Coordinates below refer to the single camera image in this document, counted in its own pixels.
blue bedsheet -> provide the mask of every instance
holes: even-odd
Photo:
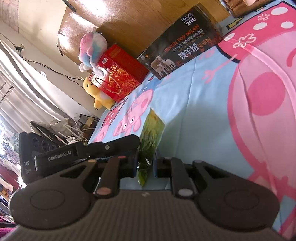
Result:
[[[103,114],[90,143],[140,136],[152,108],[165,123],[158,147],[162,156],[184,163],[203,160],[271,189],[281,202],[274,229],[291,237],[296,214],[295,5],[274,1],[221,24],[219,45],[162,80],[148,74]],[[151,187],[166,184],[153,180]],[[121,188],[140,187],[136,179],[126,179]]]

stuffed toy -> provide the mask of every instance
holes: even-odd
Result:
[[[100,57],[107,50],[108,44],[102,34],[96,31],[96,28],[90,33],[84,35],[80,42],[79,65],[81,72],[93,69],[98,76],[104,76],[102,70],[96,67]]]
[[[89,95],[94,97],[95,109],[100,109],[103,105],[108,110],[110,110],[115,104],[115,101],[113,99],[111,99],[108,95],[106,95],[103,91],[101,91],[98,87],[96,87],[92,82],[89,81],[89,76],[85,78],[83,82],[83,88]]]

red fabric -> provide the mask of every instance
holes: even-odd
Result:
[[[14,228],[1,228],[0,229],[0,238],[4,237],[6,234],[8,234],[13,229]]]
[[[18,175],[4,166],[0,165],[0,175],[4,181],[10,183],[15,189],[18,189],[20,184],[17,182]]]
[[[122,101],[136,89],[148,73],[144,65],[116,44],[103,53],[97,67],[103,69],[105,75],[96,79],[99,82],[96,86],[116,102]]]

box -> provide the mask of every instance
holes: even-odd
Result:
[[[98,65],[104,69],[111,69],[112,66],[117,66],[118,69],[124,70],[139,84],[143,82],[148,74],[148,70],[141,63],[130,56],[117,44],[113,44],[105,53],[103,53]]]
[[[118,45],[113,44],[100,58],[97,67],[104,76],[92,74],[90,81],[116,102],[137,88],[148,70]]]
[[[219,25],[201,4],[197,4],[137,59],[161,79],[221,41]]]

electrical cable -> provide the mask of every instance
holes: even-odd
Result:
[[[70,131],[70,132],[72,133],[72,135],[73,135],[75,138],[78,138],[78,140],[80,139],[80,141],[82,141],[81,138],[80,138],[80,134],[79,134],[79,132],[78,132],[78,135],[77,135],[76,133],[74,133],[73,131],[71,131],[71,129],[76,130],[74,127],[71,127],[71,126],[69,126],[68,124],[63,124],[63,126],[64,126],[68,131]]]
[[[80,131],[79,131],[79,129],[78,129],[78,125],[77,125],[77,122],[75,121],[75,118],[74,118],[74,122],[75,122],[75,124],[76,124],[77,133],[78,133],[78,135],[79,135],[80,141],[82,141],[81,136],[80,136]]]
[[[79,85],[81,88],[83,88],[83,86],[81,86],[79,83],[77,83],[76,81],[74,81],[74,80],[81,80],[81,79],[73,78],[73,77],[67,76],[66,74],[59,73],[59,72],[53,70],[52,68],[48,67],[47,65],[42,64],[42,63],[39,63],[39,62],[37,62],[37,61],[28,60],[27,58],[25,58],[24,56],[22,56],[22,54],[21,54],[21,52],[20,52],[19,50],[18,50],[18,52],[19,52],[19,55],[22,57],[22,59],[23,59],[24,61],[40,64],[41,66],[43,66],[43,67],[45,67],[45,68],[48,68],[49,70],[51,70],[51,71],[53,71],[53,72],[55,72],[55,73],[57,73],[57,74],[60,74],[60,75],[66,76],[68,80],[70,80],[71,82],[76,83],[76,84]]]
[[[81,129],[82,131],[87,131],[87,130],[95,130],[95,128],[86,128],[86,129]]]
[[[3,33],[0,32],[0,34],[1,34],[4,38],[6,38],[6,39],[7,39],[7,40],[8,40],[13,46],[15,45],[15,44],[14,44],[13,42],[11,42],[10,39],[7,38]]]

